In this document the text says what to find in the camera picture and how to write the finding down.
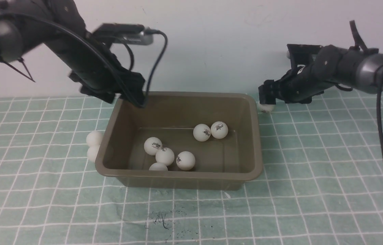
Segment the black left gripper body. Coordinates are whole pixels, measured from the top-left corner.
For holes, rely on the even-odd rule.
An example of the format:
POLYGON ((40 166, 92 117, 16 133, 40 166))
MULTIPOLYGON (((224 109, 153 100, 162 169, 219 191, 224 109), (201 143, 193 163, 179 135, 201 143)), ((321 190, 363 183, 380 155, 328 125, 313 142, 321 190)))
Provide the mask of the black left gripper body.
POLYGON ((80 92, 112 103, 116 94, 143 108, 145 79, 140 73, 123 67, 108 45, 71 44, 68 48, 69 78, 81 84, 80 92))

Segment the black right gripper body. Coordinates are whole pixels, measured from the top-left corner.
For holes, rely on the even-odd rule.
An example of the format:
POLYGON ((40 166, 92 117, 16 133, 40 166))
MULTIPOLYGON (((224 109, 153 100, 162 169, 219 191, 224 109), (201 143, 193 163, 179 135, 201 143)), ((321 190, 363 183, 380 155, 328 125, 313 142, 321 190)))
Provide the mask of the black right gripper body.
POLYGON ((266 80, 259 86, 260 104, 276 104, 279 99, 285 103, 310 104, 312 97, 328 88, 328 82, 312 74, 311 66, 289 70, 279 80, 266 80))

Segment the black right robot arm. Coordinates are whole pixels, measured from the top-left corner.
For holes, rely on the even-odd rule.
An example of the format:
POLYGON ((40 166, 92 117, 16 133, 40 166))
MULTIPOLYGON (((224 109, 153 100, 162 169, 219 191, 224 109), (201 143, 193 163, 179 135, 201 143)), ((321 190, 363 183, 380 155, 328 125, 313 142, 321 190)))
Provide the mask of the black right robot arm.
POLYGON ((310 104, 312 97, 337 87, 367 94, 383 90, 383 54, 378 49, 367 52, 360 48, 333 45, 288 44, 291 69, 279 80, 266 80, 259 86, 259 103, 310 104))

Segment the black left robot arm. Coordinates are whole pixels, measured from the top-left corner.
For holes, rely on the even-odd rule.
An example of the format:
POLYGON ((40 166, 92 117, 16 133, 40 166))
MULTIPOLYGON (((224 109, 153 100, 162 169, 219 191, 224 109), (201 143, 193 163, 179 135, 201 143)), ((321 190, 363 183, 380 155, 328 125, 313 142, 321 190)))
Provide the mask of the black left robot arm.
POLYGON ((23 55, 46 45, 70 69, 81 93, 112 103, 121 98, 144 107, 145 79, 121 65, 102 41, 87 31, 72 0, 0 0, 0 63, 23 62, 23 55))

